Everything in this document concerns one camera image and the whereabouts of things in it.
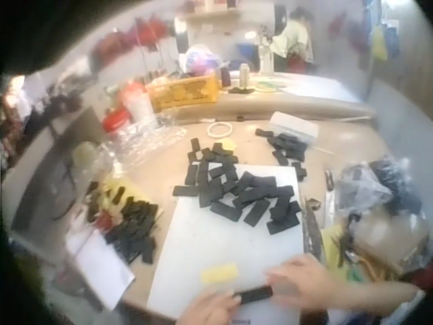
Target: yellow plastic crate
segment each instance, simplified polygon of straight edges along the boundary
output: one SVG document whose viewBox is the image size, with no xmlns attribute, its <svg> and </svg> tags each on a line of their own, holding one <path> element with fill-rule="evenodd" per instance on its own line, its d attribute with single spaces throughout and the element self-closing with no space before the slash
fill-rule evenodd
<svg viewBox="0 0 433 325">
<path fill-rule="evenodd" d="M 219 84 L 214 74 L 181 79 L 163 85 L 148 85 L 155 111 L 165 108 L 215 103 L 219 97 Z"/>
</svg>

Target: sheet of paper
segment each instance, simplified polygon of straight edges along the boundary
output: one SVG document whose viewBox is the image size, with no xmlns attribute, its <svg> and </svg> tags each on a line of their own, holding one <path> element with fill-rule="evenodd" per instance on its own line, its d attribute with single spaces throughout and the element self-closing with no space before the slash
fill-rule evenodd
<svg viewBox="0 0 433 325">
<path fill-rule="evenodd" d="M 106 244 L 99 230 L 93 231 L 74 260 L 87 284 L 109 310 L 116 307 L 135 279 L 114 248 Z"/>
</svg>

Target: white cloth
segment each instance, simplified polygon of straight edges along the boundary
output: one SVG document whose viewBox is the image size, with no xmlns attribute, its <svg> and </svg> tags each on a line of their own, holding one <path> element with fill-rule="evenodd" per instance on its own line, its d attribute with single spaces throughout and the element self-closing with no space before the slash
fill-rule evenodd
<svg viewBox="0 0 433 325">
<path fill-rule="evenodd" d="M 283 32 L 273 37 L 271 51 L 283 58 L 288 54 L 297 54 L 298 46 L 309 43 L 309 32 L 303 24 L 296 20 L 289 20 Z"/>
</svg>

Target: yellow paper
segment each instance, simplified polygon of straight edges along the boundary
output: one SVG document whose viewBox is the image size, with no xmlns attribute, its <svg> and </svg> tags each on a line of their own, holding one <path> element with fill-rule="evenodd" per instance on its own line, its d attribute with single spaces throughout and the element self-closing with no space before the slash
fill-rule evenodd
<svg viewBox="0 0 433 325">
<path fill-rule="evenodd" d="M 202 282 L 211 284 L 216 282 L 226 282 L 238 277 L 236 264 L 226 264 L 218 267 L 205 269 L 201 274 Z"/>
<path fill-rule="evenodd" d="M 342 280 L 347 279 L 348 274 L 348 266 L 347 262 L 343 263 L 342 267 L 338 267 L 338 261 L 340 259 L 340 249 L 337 247 L 336 243 L 332 240 L 332 238 L 337 238 L 337 240 L 343 235 L 343 228 L 341 225 L 335 225 L 333 227 L 329 227 L 323 229 L 322 233 L 322 241 L 323 247 L 325 249 L 327 268 L 328 270 L 335 274 Z"/>
<path fill-rule="evenodd" d="M 224 139 L 219 140 L 218 142 L 221 142 L 223 144 L 224 150 L 235 150 L 237 148 L 237 144 L 233 142 L 232 139 L 229 137 L 225 137 Z"/>
</svg>

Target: white container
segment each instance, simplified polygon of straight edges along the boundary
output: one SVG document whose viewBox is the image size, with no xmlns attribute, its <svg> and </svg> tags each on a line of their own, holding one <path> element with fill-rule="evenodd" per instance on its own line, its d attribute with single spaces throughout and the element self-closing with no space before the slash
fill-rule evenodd
<svg viewBox="0 0 433 325">
<path fill-rule="evenodd" d="M 246 89 L 250 83 L 250 67 L 247 63 L 241 64 L 239 69 L 239 88 Z"/>
</svg>

